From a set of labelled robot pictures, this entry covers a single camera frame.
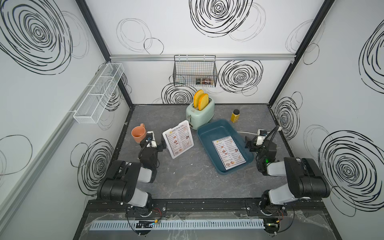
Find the new menu sheet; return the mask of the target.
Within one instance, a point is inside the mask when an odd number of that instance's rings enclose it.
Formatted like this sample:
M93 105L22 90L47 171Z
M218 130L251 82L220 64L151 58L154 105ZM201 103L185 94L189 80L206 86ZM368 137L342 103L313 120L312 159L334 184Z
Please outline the new menu sheet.
M246 159L231 136L213 140L212 143L226 171L246 163Z

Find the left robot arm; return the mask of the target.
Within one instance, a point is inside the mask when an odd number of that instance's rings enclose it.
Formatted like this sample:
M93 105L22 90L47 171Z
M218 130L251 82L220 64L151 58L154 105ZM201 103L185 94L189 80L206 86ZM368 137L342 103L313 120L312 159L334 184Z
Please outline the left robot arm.
M165 140L144 143L138 162L114 161L97 189L97 199L127 204L150 213L152 195L137 188L137 183L153 183L160 166L158 153L166 148Z

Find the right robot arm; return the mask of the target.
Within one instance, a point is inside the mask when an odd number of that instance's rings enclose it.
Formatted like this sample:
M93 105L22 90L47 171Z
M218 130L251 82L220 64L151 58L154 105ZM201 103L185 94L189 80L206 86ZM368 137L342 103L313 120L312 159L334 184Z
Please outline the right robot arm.
M270 216L288 203L300 199L322 199L330 196L331 187L318 165L310 158L285 157L276 161L276 144L265 139L256 145L254 139L245 137L246 148L257 154L256 161L260 173L264 176L286 177L287 183L264 191L259 208L264 215Z

